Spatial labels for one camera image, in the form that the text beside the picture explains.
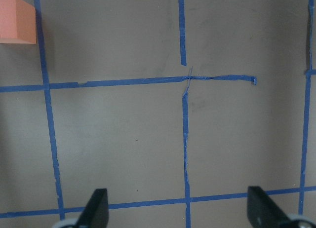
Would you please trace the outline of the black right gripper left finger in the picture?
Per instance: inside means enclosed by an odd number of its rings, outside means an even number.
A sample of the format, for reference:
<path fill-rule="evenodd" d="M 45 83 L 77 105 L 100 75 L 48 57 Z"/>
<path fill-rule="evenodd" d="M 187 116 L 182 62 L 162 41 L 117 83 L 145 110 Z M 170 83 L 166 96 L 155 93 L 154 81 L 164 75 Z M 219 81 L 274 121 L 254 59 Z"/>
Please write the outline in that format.
<path fill-rule="evenodd" d="M 109 222 L 107 189 L 96 189 L 78 218 L 65 219 L 54 228 L 106 228 Z"/>

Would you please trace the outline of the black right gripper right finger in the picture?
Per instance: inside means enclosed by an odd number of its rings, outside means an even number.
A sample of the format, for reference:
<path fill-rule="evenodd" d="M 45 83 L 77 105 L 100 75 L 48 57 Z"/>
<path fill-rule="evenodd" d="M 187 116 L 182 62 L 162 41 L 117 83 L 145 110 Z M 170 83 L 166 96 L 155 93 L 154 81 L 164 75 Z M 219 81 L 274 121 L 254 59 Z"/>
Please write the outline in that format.
<path fill-rule="evenodd" d="M 253 228 L 314 228 L 302 215 L 286 214 L 259 186 L 247 189 L 247 218 Z"/>

